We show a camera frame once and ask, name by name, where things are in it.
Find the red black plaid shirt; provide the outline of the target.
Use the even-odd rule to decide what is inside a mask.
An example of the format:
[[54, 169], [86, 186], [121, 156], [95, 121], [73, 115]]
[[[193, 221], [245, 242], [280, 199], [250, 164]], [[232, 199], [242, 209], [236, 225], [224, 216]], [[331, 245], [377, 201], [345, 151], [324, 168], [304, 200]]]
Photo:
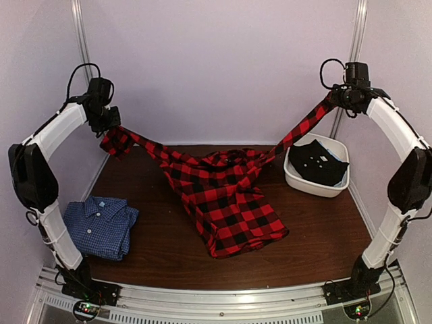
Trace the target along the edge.
[[262, 168], [310, 132], [335, 106], [326, 96], [270, 151], [217, 151], [203, 157], [180, 153], [122, 126], [110, 129], [100, 147], [123, 159], [143, 148], [165, 174], [215, 259], [259, 250], [289, 230], [262, 191], [254, 186]]

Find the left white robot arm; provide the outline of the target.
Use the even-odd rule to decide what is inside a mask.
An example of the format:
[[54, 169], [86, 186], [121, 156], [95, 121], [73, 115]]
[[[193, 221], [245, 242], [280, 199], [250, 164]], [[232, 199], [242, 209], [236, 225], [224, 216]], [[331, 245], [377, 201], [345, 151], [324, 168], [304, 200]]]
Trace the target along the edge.
[[8, 150], [14, 192], [26, 208], [28, 221], [39, 229], [43, 242], [64, 271], [75, 273], [84, 261], [63, 221], [59, 182], [51, 169], [51, 157], [84, 124], [96, 136], [120, 124], [118, 108], [110, 105], [113, 94], [112, 81], [92, 78], [84, 94], [68, 97], [40, 128]]

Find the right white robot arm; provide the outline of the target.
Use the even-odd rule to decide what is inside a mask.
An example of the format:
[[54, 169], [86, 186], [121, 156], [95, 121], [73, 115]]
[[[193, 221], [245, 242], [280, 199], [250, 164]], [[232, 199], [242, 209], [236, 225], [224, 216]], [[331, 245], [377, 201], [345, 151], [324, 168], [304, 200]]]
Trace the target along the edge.
[[387, 185], [386, 214], [372, 242], [354, 263], [346, 283], [350, 297], [360, 298], [387, 267], [409, 223], [431, 195], [431, 146], [402, 115], [389, 95], [371, 86], [368, 65], [344, 64], [344, 82], [331, 87], [330, 101], [351, 118], [364, 114], [386, 135], [400, 158], [400, 166]]

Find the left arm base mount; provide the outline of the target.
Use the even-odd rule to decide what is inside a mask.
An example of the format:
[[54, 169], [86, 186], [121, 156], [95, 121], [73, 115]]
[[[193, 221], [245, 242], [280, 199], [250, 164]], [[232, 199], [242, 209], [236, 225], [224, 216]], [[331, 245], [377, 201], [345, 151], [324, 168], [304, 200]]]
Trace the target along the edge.
[[102, 306], [117, 305], [120, 292], [120, 286], [117, 284], [92, 279], [86, 286], [69, 277], [64, 277], [64, 281], [61, 292], [67, 296]]

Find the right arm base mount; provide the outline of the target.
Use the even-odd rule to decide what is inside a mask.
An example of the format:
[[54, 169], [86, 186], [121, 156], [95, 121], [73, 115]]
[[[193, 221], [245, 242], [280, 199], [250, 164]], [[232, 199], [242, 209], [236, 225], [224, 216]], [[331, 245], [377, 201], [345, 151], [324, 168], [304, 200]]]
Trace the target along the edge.
[[350, 302], [366, 298], [381, 291], [378, 284], [383, 269], [355, 271], [350, 278], [341, 281], [326, 281], [322, 287], [327, 305]]

